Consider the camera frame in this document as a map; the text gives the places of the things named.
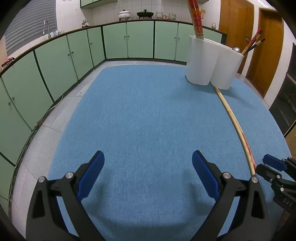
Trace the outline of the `green upper cabinets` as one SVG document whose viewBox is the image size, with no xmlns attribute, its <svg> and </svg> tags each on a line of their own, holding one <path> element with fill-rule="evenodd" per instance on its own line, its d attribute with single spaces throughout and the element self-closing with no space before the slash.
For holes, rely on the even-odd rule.
<svg viewBox="0 0 296 241">
<path fill-rule="evenodd" d="M 81 0 L 80 7 L 82 9 L 93 9 L 105 4 L 116 3 L 118 0 Z"/>
</svg>

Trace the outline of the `white double utensil holder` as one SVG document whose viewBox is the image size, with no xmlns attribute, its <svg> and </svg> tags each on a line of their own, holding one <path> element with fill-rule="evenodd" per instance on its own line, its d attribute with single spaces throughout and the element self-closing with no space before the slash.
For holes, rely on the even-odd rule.
<svg viewBox="0 0 296 241">
<path fill-rule="evenodd" d="M 227 90 L 243 58 L 226 45 L 191 35 L 185 77 L 191 84 Z"/>
</svg>

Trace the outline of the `chrome sink faucet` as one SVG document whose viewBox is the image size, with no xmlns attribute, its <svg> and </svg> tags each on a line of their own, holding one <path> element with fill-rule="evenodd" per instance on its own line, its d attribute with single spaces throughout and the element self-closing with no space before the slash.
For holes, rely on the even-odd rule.
<svg viewBox="0 0 296 241">
<path fill-rule="evenodd" d="M 44 23 L 43 23 L 43 36 L 46 33 L 47 33 L 48 39 L 51 39 L 49 22 L 47 20 L 44 20 Z"/>
</svg>

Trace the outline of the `black wok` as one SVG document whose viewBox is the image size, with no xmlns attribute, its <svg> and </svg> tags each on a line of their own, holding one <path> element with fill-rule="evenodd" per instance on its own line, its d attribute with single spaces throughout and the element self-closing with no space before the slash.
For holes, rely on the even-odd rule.
<svg viewBox="0 0 296 241">
<path fill-rule="evenodd" d="M 139 17 L 139 19 L 152 19 L 154 13 L 148 11 L 147 9 L 144 9 L 143 11 L 137 12 L 137 16 Z"/>
</svg>

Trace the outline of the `green lower kitchen cabinets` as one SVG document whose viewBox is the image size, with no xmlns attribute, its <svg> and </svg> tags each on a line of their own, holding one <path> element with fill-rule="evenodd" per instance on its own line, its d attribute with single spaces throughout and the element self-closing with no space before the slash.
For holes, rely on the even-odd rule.
<svg viewBox="0 0 296 241">
<path fill-rule="evenodd" d="M 30 135 L 65 92 L 106 60 L 186 62 L 193 33 L 183 22 L 116 22 L 62 34 L 13 59 L 1 71 L 1 205 Z"/>
</svg>

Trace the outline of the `worn red bamboo chopstick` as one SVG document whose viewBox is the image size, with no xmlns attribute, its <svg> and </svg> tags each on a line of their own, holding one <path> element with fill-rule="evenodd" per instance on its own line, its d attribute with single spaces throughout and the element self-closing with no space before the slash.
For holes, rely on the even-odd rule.
<svg viewBox="0 0 296 241">
<path fill-rule="evenodd" d="M 255 172 L 256 164 L 255 164 L 255 160 L 254 160 L 252 151 L 251 151 L 248 141 L 246 139 L 246 136 L 245 136 L 236 116 L 234 115 L 232 109 L 230 108 L 228 102 L 226 101 L 225 97 L 223 96 L 223 94 L 216 87 L 214 87 L 214 90 L 215 90 L 217 96 L 219 97 L 219 99 L 221 100 L 224 108 L 226 109 L 227 114 L 229 115 L 230 120 L 232 121 L 232 123 L 234 125 L 234 128 L 238 134 L 241 145 L 242 145 L 243 150 L 245 152 L 245 156 L 246 156 L 246 159 L 248 162 L 250 174 L 251 174 L 251 176 L 254 176 L 256 174 L 256 172 Z"/>
</svg>

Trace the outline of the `wooden door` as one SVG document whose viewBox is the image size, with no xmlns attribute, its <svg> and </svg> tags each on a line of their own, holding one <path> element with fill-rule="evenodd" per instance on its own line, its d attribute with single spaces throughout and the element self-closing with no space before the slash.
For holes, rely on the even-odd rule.
<svg viewBox="0 0 296 241">
<path fill-rule="evenodd" d="M 277 11 L 260 8 L 258 26 L 265 42 L 254 49 L 246 78 L 265 97 L 280 61 L 284 24 Z"/>
<path fill-rule="evenodd" d="M 219 30 L 226 46 L 243 51 L 253 36 L 254 5 L 246 0 L 221 0 Z"/>
</svg>

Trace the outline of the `black glass cabinet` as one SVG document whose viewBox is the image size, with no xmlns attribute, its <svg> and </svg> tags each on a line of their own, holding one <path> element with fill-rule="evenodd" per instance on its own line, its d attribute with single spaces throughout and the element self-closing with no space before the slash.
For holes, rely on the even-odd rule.
<svg viewBox="0 0 296 241">
<path fill-rule="evenodd" d="M 295 126 L 295 71 L 295 43 L 293 43 L 292 55 L 284 82 L 269 109 L 285 137 Z"/>
</svg>

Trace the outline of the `black chopstick silver band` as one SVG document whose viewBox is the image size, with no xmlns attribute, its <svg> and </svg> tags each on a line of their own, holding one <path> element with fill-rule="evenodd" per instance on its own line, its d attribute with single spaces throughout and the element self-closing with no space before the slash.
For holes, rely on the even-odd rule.
<svg viewBox="0 0 296 241">
<path fill-rule="evenodd" d="M 251 50 L 253 50 L 257 46 L 259 46 L 260 44 L 262 44 L 264 41 L 265 41 L 265 38 L 262 38 L 258 42 L 254 43 L 250 48 L 248 48 L 248 50 L 245 52 L 245 54 L 247 54 L 248 52 L 250 52 Z"/>
</svg>

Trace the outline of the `white cooking pot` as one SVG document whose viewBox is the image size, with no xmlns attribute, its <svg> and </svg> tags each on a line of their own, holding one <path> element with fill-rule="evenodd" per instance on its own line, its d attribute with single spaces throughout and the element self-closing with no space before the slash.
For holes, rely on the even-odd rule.
<svg viewBox="0 0 296 241">
<path fill-rule="evenodd" d="M 131 12 L 123 9 L 118 13 L 118 20 L 119 21 L 126 21 L 131 19 Z"/>
</svg>

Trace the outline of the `red patterned bamboo chopstick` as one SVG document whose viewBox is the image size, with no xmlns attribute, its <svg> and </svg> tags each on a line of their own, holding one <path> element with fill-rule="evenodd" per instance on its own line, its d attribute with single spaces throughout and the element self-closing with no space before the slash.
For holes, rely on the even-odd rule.
<svg viewBox="0 0 296 241">
<path fill-rule="evenodd" d="M 202 27 L 202 19 L 201 19 L 201 11 L 199 9 L 198 3 L 196 0 L 192 0 L 192 9 L 194 13 L 194 19 L 195 19 L 195 26 L 198 32 L 198 38 L 199 39 L 204 39 L 204 34 L 203 34 L 203 27 Z"/>
</svg>

